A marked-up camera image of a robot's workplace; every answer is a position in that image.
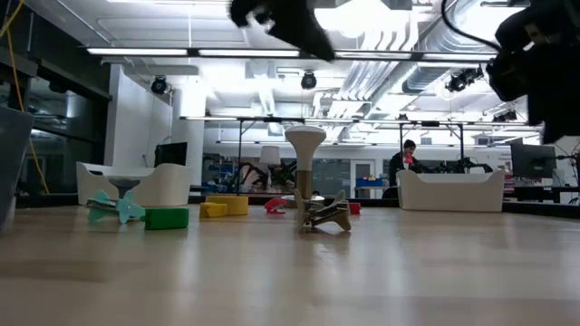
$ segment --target gray bin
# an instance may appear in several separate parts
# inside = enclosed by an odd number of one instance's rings
[[[34,118],[28,113],[0,107],[0,231],[11,214],[33,123]]]

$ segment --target toy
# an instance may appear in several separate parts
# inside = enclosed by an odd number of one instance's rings
[[[207,196],[206,203],[227,204],[229,216],[245,216],[249,213],[248,199],[244,196]]]
[[[145,222],[145,230],[187,228],[189,225],[189,208],[147,208],[146,214],[141,218],[141,221]]]
[[[201,203],[199,205],[199,218],[222,217],[227,215],[227,204]]]
[[[286,205],[286,200],[283,198],[273,198],[270,199],[265,205],[266,214],[282,215],[286,212],[279,212],[278,209],[284,208]]]
[[[361,213],[361,203],[349,203],[348,207],[351,209],[351,215],[359,215]]]
[[[86,207],[89,212],[89,221],[94,222],[105,216],[118,216],[121,224],[127,223],[131,218],[139,218],[145,215],[145,209],[133,202],[132,193],[127,191],[123,199],[112,200],[104,191],[99,191],[96,198],[87,200]]]
[[[344,231],[350,231],[349,207],[345,197],[344,190],[341,190],[336,195],[333,203],[324,207],[324,205],[304,201],[300,192],[295,190],[295,201],[298,208],[296,210],[296,227],[298,231],[302,231],[304,226],[315,228],[326,222],[335,222]]]

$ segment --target wooden toy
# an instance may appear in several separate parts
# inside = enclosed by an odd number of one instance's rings
[[[350,231],[349,207],[345,197],[344,190],[341,190],[333,203],[324,207],[324,205],[303,200],[300,192],[295,190],[295,201],[298,208],[296,210],[297,229],[302,231],[305,226],[314,228],[322,223],[335,222],[344,231]]]

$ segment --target ceiling light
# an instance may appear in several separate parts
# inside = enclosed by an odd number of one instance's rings
[[[489,62],[495,53],[424,53],[426,62]]]
[[[207,49],[199,50],[201,57],[282,57],[297,58],[297,50],[236,50],[236,49]]]
[[[179,117],[183,120],[204,120],[204,121],[236,121],[234,117]]]
[[[337,51],[336,58],[404,61],[409,60],[411,58],[411,53],[398,53],[387,51]]]
[[[353,119],[306,119],[306,122],[314,123],[353,123]]]
[[[94,55],[188,56],[186,49],[88,48]]]
[[[114,4],[138,4],[138,5],[225,5],[227,1],[203,1],[203,0],[107,0]]]

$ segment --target cable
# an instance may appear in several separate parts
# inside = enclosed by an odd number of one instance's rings
[[[13,16],[11,17],[10,20],[8,20],[8,23],[11,22],[12,19],[14,19],[15,15],[13,14]],[[20,83],[18,82],[18,71],[16,70],[16,62],[15,62],[15,53],[13,51],[13,47],[12,47],[12,36],[10,35],[10,30],[8,28],[5,29],[6,30],[6,36],[8,39],[8,52],[10,53],[10,62],[12,63],[12,73],[14,75],[14,84],[16,86],[16,95],[18,97],[18,105],[20,105],[20,111],[25,112],[24,109],[24,101],[22,99],[22,93],[20,92]],[[38,171],[38,175],[40,176],[40,179],[43,181],[43,186],[44,186],[44,191],[46,192],[46,195],[49,195],[51,192],[48,190],[48,186],[46,185],[46,179],[44,178],[44,173],[43,170],[40,168],[40,164],[38,163],[38,157],[36,156],[36,151],[34,150],[34,144],[33,144],[33,140],[29,139],[29,143],[30,143],[30,151],[33,153],[33,159],[34,159],[34,164],[36,165],[36,170]]]
[[[8,27],[10,27],[10,25],[13,22],[13,20],[16,18],[16,16],[18,15],[18,13],[20,13],[20,10],[22,9],[23,5],[24,5],[24,0],[20,0],[20,2],[18,3],[18,6],[14,10],[14,12],[10,16],[10,18],[8,18],[8,20],[6,21],[6,23],[4,24],[4,26],[2,27],[2,29],[0,30],[0,39],[2,37],[4,37],[4,34],[8,31]]]
[[[448,0],[442,0],[441,1],[441,18],[443,19],[443,23],[445,23],[445,25],[447,25],[447,27],[451,31],[453,31],[453,32],[455,32],[455,33],[457,33],[457,34],[459,34],[459,35],[461,35],[463,37],[467,37],[467,38],[469,38],[472,41],[485,44],[485,45],[489,46],[490,48],[495,49],[498,52],[503,51],[503,49],[501,48],[501,46],[499,46],[499,45],[497,45],[497,44],[495,44],[493,42],[490,42],[490,41],[484,40],[482,38],[479,38],[477,36],[474,36],[474,35],[471,35],[471,34],[467,34],[467,33],[463,32],[463,31],[461,31],[459,28],[455,27],[455,25],[453,25],[451,23],[450,19],[447,17],[447,2],[448,2]]]

